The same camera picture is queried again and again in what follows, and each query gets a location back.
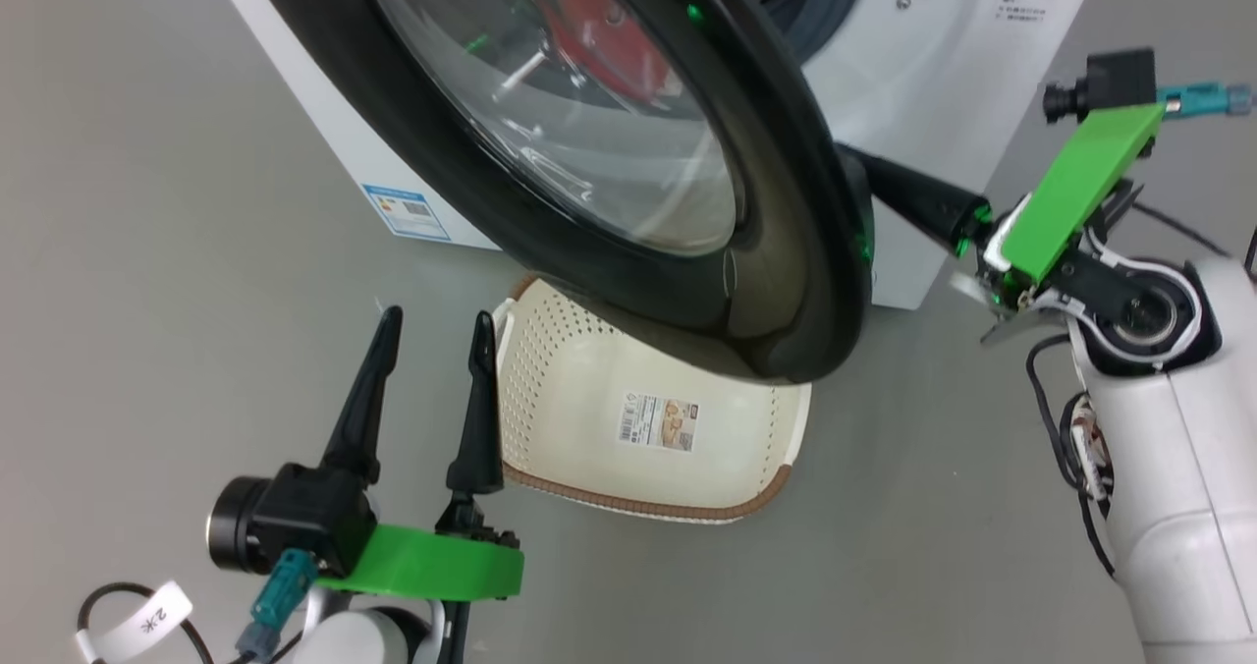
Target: green plastic bracket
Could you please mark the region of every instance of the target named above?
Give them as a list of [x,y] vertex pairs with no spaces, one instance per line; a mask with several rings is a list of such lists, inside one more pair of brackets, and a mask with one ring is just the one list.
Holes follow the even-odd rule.
[[494,543],[380,524],[347,578],[319,578],[333,590],[410,600],[473,602],[519,595],[524,555]]
[[1070,137],[1008,231],[1001,253],[1035,283],[1042,282],[1123,172],[1156,136],[1163,104],[1096,109]]

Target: white plastic basket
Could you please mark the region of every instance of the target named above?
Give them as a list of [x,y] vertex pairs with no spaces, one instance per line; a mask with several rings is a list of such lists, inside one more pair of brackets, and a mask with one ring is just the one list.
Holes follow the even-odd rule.
[[[727,523],[762,509],[789,478],[811,385],[760,386],[698,370],[541,280],[522,283],[494,323],[509,479],[613,512]],[[671,448],[641,443],[647,433],[661,436],[661,420]]]

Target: door glass window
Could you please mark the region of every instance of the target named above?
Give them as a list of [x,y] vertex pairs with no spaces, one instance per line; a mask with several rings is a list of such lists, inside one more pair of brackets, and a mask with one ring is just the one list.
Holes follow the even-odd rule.
[[548,199],[675,255],[738,216],[725,155],[667,57],[617,0],[377,0],[429,77]]

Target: open washing machine door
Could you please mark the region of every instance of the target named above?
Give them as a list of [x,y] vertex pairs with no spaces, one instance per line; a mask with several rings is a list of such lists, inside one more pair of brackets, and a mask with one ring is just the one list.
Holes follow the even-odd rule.
[[759,381],[850,353],[867,191],[758,0],[270,1],[432,189],[606,321]]

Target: black cable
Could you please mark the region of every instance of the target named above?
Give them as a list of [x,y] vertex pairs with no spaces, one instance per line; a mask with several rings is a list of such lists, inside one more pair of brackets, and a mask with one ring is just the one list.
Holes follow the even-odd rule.
[[441,651],[436,655],[437,664],[463,664],[470,619],[470,602],[445,601],[445,628],[449,628],[450,636],[441,644]]
[[1104,552],[1104,543],[1100,543],[1100,534],[1096,533],[1095,518],[1091,517],[1091,498],[1087,495],[1086,490],[1079,490],[1079,507],[1082,509],[1082,526],[1087,529],[1087,541],[1091,542],[1091,548],[1096,552],[1096,558],[1100,560],[1100,565],[1104,566],[1105,573],[1112,578],[1114,567],[1112,561],[1109,561],[1109,555]]
[[[94,591],[92,591],[92,594],[87,596],[87,600],[84,600],[83,605],[79,607],[77,630],[88,629],[87,625],[88,625],[88,619],[92,615],[92,607],[96,606],[98,600],[113,592],[133,592],[142,597],[153,596],[153,589],[142,586],[140,584],[128,584],[123,581],[103,585],[98,589],[94,589]],[[178,626],[184,629],[184,634],[186,634],[187,639],[192,641],[192,648],[194,650],[196,650],[196,655],[201,658],[201,664],[214,664],[214,658],[210,656],[210,650],[207,646],[205,646],[205,640],[201,639],[201,633],[196,631],[196,628],[192,626],[192,622],[190,622],[189,620],[184,620],[182,622],[180,622]]]
[[1248,240],[1248,253],[1244,254],[1244,270],[1249,275],[1253,273],[1254,260],[1257,260],[1257,230],[1253,230],[1253,238]]
[[[79,606],[78,619],[75,620],[77,624],[75,629],[77,630],[88,629],[88,620],[91,619],[92,609],[96,607],[96,604],[102,597],[113,592],[132,592],[142,597],[152,597],[155,591],[148,586],[142,586],[140,584],[129,584],[124,581],[118,581],[94,589],[94,591],[92,591],[92,594],[83,600],[83,605]],[[192,648],[194,650],[196,650],[196,655],[201,659],[201,664],[214,664],[214,658],[210,656],[210,649],[205,646],[205,639],[201,638],[201,633],[199,633],[197,629],[194,628],[192,622],[190,620],[184,620],[182,622],[180,622],[178,626],[184,629],[184,634],[186,634],[187,639],[192,641]],[[302,641],[302,633],[297,633],[297,635],[293,636],[293,639],[288,640],[287,645],[282,646],[279,651],[277,651],[275,655],[270,658],[272,664],[283,659],[284,655],[288,654],[288,651],[292,651],[293,648],[297,646],[299,641]],[[253,655],[243,654],[239,655],[238,659],[233,659],[229,664],[249,664],[250,661],[253,661]]]
[[[1193,230],[1190,226],[1187,226],[1182,221],[1175,220],[1175,218],[1166,215],[1166,213],[1161,213],[1155,208],[1149,208],[1148,204],[1139,202],[1138,200],[1135,201],[1135,204],[1131,204],[1131,208],[1135,208],[1135,210],[1144,213],[1144,215],[1148,215],[1149,218],[1154,218],[1154,220],[1159,221],[1163,225],[1170,226],[1172,230],[1175,230],[1180,235],[1185,235],[1185,238],[1190,239],[1194,243],[1198,243],[1203,248],[1207,248],[1209,252],[1217,254],[1218,257],[1231,258],[1229,252],[1214,244],[1212,239],[1207,238],[1207,235],[1203,235]],[[1257,235],[1254,235],[1253,241],[1257,241]]]
[[1066,463],[1065,446],[1061,445],[1061,434],[1057,430],[1056,420],[1052,419],[1052,407],[1047,404],[1047,392],[1043,390],[1043,384],[1038,381],[1038,372],[1035,370],[1035,360],[1042,351],[1047,350],[1047,347],[1056,347],[1068,342],[1070,336],[1058,335],[1046,338],[1038,345],[1029,347],[1029,353],[1026,355],[1026,376],[1029,377],[1029,386],[1035,390],[1035,402],[1038,404],[1038,415],[1043,420],[1043,428],[1047,430],[1047,440],[1052,445],[1052,454],[1056,456],[1056,467],[1061,470],[1061,478],[1065,480],[1065,484],[1068,484],[1073,489],[1079,489],[1082,484],[1079,482],[1077,477],[1070,472],[1068,464]]
[[[1105,572],[1109,573],[1109,577],[1112,577],[1112,561],[1109,560],[1109,555],[1104,551],[1104,543],[1100,542],[1100,534],[1096,532],[1095,519],[1091,517],[1091,495],[1084,484],[1081,458],[1075,455],[1072,449],[1066,449],[1066,445],[1072,445],[1067,444],[1067,436],[1073,421],[1073,409],[1086,396],[1086,391],[1073,395],[1065,404],[1065,409],[1061,410],[1060,419],[1053,421],[1052,410],[1047,404],[1047,392],[1043,390],[1043,384],[1038,379],[1037,370],[1035,370],[1035,360],[1042,351],[1047,350],[1047,347],[1056,347],[1067,342],[1070,342],[1070,336],[1058,335],[1033,346],[1026,356],[1026,375],[1029,376],[1031,387],[1035,390],[1035,401],[1038,404],[1040,418],[1043,420],[1048,443],[1052,444],[1052,453],[1056,455],[1056,467],[1060,468],[1065,484],[1068,484],[1079,494],[1079,504],[1082,507],[1082,526],[1087,532],[1087,541],[1091,543],[1092,551],[1096,552],[1096,558],[1100,560],[1100,565],[1104,566]],[[1101,511],[1107,517],[1107,504],[1101,504]]]

